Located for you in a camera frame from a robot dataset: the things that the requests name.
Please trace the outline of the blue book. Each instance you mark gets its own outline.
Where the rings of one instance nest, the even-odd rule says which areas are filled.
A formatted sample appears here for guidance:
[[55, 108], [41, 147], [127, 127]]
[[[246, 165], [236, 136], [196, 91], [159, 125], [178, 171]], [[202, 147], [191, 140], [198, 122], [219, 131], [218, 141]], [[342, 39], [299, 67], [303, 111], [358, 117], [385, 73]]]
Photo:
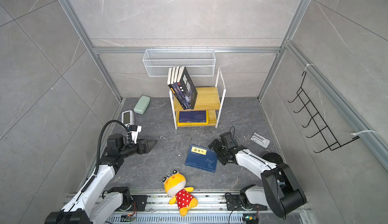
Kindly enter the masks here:
[[215, 173], [217, 161], [217, 154], [213, 150], [192, 144], [185, 165]]

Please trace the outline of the yellow cartoon book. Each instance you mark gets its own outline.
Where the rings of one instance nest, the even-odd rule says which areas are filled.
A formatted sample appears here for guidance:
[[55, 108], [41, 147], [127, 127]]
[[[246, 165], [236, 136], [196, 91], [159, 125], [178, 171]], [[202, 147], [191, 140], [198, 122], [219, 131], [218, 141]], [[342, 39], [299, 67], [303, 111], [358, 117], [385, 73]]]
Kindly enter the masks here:
[[209, 124], [209, 116], [208, 116], [208, 122], [207, 123], [179, 123], [177, 122], [177, 125], [179, 127], [188, 127], [188, 126], [206, 126]]

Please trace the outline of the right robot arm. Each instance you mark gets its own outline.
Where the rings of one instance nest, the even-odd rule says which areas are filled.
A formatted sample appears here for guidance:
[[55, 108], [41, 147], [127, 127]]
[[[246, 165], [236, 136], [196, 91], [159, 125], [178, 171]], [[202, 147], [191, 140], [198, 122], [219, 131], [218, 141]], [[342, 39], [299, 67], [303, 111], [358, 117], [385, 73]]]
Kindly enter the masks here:
[[255, 155], [247, 147], [237, 144], [231, 132], [223, 133], [208, 148], [213, 150], [221, 164], [234, 163], [255, 174], [263, 187], [246, 186], [239, 191], [236, 209], [268, 207], [279, 218], [285, 218], [307, 203], [307, 198], [291, 167], [277, 153]]

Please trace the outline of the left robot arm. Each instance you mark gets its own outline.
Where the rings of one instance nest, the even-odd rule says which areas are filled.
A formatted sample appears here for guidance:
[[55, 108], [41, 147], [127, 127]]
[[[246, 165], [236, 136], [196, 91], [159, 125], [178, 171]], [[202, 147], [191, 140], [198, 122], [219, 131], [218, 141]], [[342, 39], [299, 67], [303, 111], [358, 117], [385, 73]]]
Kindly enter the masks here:
[[[119, 124], [126, 135], [112, 134], [107, 139], [105, 155], [101, 155], [104, 132], [112, 124]], [[120, 121], [110, 120], [102, 128], [97, 147], [94, 172], [82, 188], [60, 211], [50, 213], [46, 224], [103, 224], [116, 210], [135, 208], [135, 202], [128, 187], [113, 187], [96, 205], [99, 196], [111, 179], [118, 173], [124, 159], [135, 154], [147, 154], [157, 140], [139, 139], [140, 126], [126, 126]]]

